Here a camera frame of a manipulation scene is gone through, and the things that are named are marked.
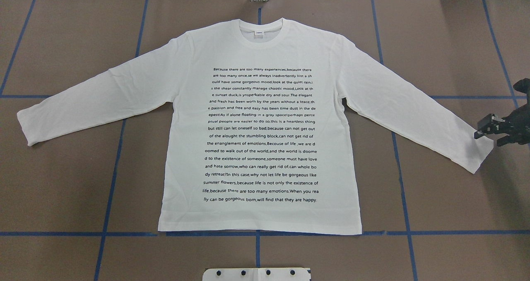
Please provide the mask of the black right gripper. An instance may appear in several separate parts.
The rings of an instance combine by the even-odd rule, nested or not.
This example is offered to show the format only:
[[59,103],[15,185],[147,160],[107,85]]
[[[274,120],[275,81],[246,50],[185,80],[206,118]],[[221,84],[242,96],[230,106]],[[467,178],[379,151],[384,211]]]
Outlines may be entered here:
[[530,141],[530,80],[521,79],[513,85],[513,88],[525,93],[527,96],[527,103],[522,107],[515,109],[507,117],[500,118],[495,114],[488,114],[477,123],[477,131],[475,132],[475,139],[479,139],[485,134],[499,134],[502,133],[502,128],[507,124],[504,131],[506,136],[496,140],[496,145],[502,147],[506,144],[518,143],[521,145],[528,144]]

